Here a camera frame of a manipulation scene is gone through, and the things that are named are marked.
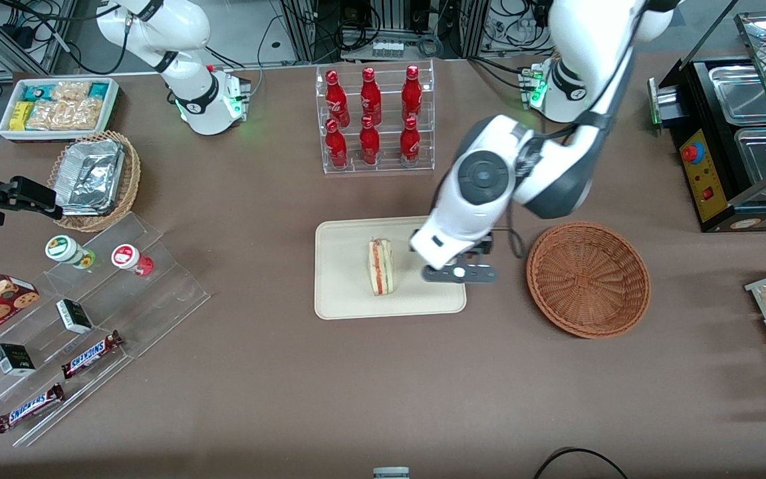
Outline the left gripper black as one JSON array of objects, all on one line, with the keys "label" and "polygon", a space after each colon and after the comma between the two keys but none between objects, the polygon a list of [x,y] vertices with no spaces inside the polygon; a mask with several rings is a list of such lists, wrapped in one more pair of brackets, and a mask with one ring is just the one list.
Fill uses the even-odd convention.
[{"label": "left gripper black", "polygon": [[463,257],[470,264],[484,264],[485,257],[493,251],[493,233],[488,233],[479,242],[475,243],[463,253]]}]

